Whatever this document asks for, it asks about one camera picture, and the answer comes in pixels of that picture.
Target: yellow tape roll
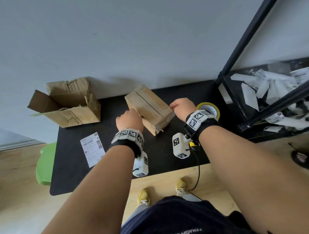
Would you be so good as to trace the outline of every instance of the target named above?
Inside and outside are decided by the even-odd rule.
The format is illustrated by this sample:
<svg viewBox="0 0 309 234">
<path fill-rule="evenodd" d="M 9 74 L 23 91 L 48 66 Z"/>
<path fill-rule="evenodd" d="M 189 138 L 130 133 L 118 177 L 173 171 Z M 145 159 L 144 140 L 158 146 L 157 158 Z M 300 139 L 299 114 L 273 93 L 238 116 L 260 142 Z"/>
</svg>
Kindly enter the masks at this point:
<svg viewBox="0 0 309 234">
<path fill-rule="evenodd" d="M 219 108 L 210 102 L 202 102 L 197 105 L 196 107 L 198 110 L 206 110 L 210 112 L 213 116 L 215 116 L 217 119 L 220 118 L 220 111 Z"/>
</svg>

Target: hand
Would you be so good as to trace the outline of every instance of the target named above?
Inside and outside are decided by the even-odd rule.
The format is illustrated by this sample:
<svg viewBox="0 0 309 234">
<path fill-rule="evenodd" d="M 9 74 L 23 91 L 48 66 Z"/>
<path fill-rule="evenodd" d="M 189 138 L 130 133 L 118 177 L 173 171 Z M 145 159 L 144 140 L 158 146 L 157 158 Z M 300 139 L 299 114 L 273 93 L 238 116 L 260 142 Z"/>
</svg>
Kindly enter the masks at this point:
<svg viewBox="0 0 309 234">
<path fill-rule="evenodd" d="M 125 128 L 133 128 L 143 133 L 144 125 L 142 118 L 139 116 L 135 109 L 126 111 L 120 117 L 116 118 L 116 126 L 119 131 Z"/>
<path fill-rule="evenodd" d="M 195 112 L 196 106 L 188 98 L 179 98 L 170 104 L 170 108 L 175 112 L 175 115 L 182 121 L 186 122 L 189 114 Z"/>
</svg>

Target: yellow sneaker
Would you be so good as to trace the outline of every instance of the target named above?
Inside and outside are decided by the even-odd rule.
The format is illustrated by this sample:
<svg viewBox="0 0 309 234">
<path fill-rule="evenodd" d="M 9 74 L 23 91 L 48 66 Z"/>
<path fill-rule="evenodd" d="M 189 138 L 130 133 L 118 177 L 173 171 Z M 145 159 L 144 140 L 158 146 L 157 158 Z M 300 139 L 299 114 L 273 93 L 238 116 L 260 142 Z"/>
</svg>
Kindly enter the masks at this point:
<svg viewBox="0 0 309 234">
<path fill-rule="evenodd" d="M 150 197 L 145 189 L 142 189 L 137 197 L 137 205 L 139 206 L 141 204 L 146 204 L 147 206 L 150 204 Z"/>
<path fill-rule="evenodd" d="M 182 179 L 179 179 L 176 183 L 176 193 L 178 197 L 182 197 L 183 195 L 188 194 L 187 185 Z"/>
</svg>

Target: closed cardboard box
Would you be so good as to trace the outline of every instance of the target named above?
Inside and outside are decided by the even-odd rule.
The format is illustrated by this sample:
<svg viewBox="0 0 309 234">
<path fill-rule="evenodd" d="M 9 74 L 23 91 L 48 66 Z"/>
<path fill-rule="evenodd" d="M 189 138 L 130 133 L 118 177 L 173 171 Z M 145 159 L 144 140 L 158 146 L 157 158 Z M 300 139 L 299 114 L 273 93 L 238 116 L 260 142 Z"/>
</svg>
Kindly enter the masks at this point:
<svg viewBox="0 0 309 234">
<path fill-rule="evenodd" d="M 173 110 L 145 85 L 125 96 L 129 109 L 136 109 L 144 126 L 156 136 L 175 116 Z"/>
<path fill-rule="evenodd" d="M 101 105 L 85 78 L 46 84 L 49 95 L 35 90 L 28 108 L 45 115 L 60 127 L 71 127 L 101 120 Z"/>
</svg>

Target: black table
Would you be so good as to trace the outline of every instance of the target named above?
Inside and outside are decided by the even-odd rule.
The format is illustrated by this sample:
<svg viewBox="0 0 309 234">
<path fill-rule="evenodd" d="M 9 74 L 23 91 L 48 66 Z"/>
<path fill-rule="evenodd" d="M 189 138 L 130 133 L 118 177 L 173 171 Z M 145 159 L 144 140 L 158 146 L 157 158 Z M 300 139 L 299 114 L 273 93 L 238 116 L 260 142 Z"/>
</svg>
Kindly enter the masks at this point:
<svg viewBox="0 0 309 234">
<path fill-rule="evenodd" d="M 202 81 L 192 84 L 153 90 L 165 103 L 170 104 L 177 98 L 187 97 L 198 105 L 201 102 L 215 104 L 221 113 L 221 124 L 232 130 L 230 113 L 214 81 Z M 56 155 L 53 167 L 51 195 L 72 192 L 92 168 L 89 168 L 80 140 L 98 132 L 105 151 L 118 131 L 115 119 L 128 110 L 124 95 L 100 99 L 101 121 L 99 123 L 83 124 L 74 127 L 59 127 Z M 148 155 L 149 175 L 179 170 L 197 166 L 197 159 L 192 154 L 188 158 L 179 159 L 174 156 L 172 136 L 178 132 L 184 133 L 184 122 L 174 117 L 164 132 L 153 136 L 144 128 L 144 151 Z M 205 152 L 197 153 L 200 164 L 207 164 L 209 160 Z"/>
</svg>

